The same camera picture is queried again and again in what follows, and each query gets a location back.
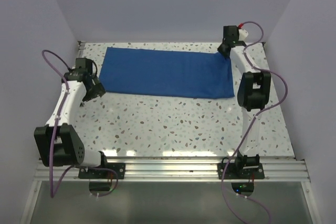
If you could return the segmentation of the blue surgical cloth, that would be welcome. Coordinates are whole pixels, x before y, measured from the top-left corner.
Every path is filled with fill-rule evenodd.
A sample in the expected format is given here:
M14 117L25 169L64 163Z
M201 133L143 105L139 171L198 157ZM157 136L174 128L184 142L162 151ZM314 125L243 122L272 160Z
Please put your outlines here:
M231 61L219 53L111 48L99 79L108 92L167 97L234 97Z

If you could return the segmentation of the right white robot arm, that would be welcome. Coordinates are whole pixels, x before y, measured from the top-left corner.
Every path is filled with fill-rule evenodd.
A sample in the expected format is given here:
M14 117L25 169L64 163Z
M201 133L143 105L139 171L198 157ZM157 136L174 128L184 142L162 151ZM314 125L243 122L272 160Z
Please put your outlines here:
M237 102L243 113L242 143L234 165L234 172L240 178L246 178L259 166L260 119L257 113L269 102L271 84L271 74L261 71L248 54L247 36L242 25L224 26L222 43L217 49L242 75L237 91Z

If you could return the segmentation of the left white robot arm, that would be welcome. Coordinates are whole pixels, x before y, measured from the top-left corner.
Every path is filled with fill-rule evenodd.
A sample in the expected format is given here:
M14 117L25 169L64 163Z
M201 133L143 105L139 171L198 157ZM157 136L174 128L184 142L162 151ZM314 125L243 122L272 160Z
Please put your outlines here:
M46 167L90 167L97 178L104 178L109 165L102 161L102 152L87 150L74 127L80 106L106 93L93 68L97 68L93 60L76 59L75 67L64 74L61 94L51 117L46 125L34 130L34 138Z

